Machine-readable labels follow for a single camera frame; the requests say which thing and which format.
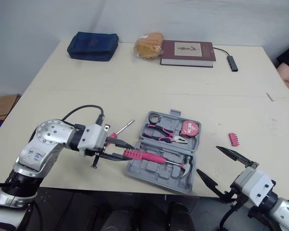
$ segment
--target screwdriver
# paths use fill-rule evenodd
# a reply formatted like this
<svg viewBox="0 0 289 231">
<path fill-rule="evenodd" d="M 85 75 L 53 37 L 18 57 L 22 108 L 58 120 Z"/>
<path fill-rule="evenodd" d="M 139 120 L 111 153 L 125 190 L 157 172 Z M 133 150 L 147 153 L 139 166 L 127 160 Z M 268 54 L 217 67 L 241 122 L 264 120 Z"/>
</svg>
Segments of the screwdriver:
<svg viewBox="0 0 289 231">
<path fill-rule="evenodd" d="M 118 138 L 118 134 L 121 133 L 125 128 L 127 128 L 129 125 L 131 125 L 135 120 L 132 119 L 130 122 L 128 122 L 123 128 L 121 128 L 119 131 L 112 133 L 109 137 L 111 138 Z"/>
</svg>

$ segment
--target sticker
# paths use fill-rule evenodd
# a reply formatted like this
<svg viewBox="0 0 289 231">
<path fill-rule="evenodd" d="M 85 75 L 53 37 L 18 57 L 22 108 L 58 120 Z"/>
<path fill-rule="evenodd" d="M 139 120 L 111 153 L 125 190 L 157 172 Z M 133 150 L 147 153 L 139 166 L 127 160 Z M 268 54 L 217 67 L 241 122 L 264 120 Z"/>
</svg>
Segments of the sticker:
<svg viewBox="0 0 289 231">
<path fill-rule="evenodd" d="M 45 155 L 45 152 L 34 147 L 31 147 L 27 152 L 28 159 L 30 159 L 34 163 L 40 162 Z"/>
</svg>

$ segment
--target navy blue pouch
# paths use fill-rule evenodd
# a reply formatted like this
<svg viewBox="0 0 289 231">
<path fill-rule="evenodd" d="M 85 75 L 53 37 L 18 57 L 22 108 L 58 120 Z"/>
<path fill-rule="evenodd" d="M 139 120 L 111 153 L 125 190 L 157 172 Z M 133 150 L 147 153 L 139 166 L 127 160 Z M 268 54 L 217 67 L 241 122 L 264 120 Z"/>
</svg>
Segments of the navy blue pouch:
<svg viewBox="0 0 289 231">
<path fill-rule="evenodd" d="M 109 61 L 118 47 L 117 34 L 78 32 L 67 48 L 72 59 Z"/>
</svg>

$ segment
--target plastic bag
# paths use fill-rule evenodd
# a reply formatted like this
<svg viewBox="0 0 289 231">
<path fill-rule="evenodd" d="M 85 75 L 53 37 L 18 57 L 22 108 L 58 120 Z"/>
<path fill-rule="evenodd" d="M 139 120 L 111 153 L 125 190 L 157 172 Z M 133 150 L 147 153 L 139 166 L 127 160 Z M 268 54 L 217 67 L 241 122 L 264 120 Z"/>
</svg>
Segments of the plastic bag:
<svg viewBox="0 0 289 231">
<path fill-rule="evenodd" d="M 162 54 L 163 35 L 161 33 L 149 33 L 140 36 L 134 46 L 137 57 L 154 59 Z"/>
</svg>

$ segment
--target gray tool case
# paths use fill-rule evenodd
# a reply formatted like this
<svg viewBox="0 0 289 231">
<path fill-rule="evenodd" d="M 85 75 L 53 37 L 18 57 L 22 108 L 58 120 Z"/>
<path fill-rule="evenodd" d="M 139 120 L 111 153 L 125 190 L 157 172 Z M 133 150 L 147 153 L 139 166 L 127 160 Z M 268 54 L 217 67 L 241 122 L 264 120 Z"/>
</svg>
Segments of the gray tool case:
<svg viewBox="0 0 289 231">
<path fill-rule="evenodd" d="M 154 139 L 146 138 L 143 133 L 149 133 L 153 136 L 164 137 L 164 134 L 159 131 L 147 128 L 149 124 L 149 116 L 151 114 L 158 114 L 160 116 L 160 121 L 156 124 L 165 129 L 174 131 L 175 135 L 179 135 L 182 129 L 182 123 L 184 121 L 195 122 L 199 126 L 198 134 L 195 137 L 187 138 L 188 143 L 177 143 L 171 142 L 166 143 L 164 141 L 156 141 Z M 176 163 L 186 163 L 186 159 L 190 156 L 190 171 L 181 177 L 183 171 L 178 166 L 171 164 L 158 164 L 147 160 L 131 160 L 126 168 L 127 174 L 153 184 L 160 185 L 162 187 L 181 192 L 190 193 L 193 188 L 194 174 L 196 171 L 196 157 L 193 154 L 199 145 L 201 124 L 197 121 L 185 119 L 180 117 L 181 112 L 176 110 L 171 110 L 170 115 L 149 112 L 146 124 L 143 126 L 140 132 L 140 139 L 135 148 L 140 149 L 142 152 L 148 152 L 156 155 L 160 155 L 169 161 Z"/>
</svg>

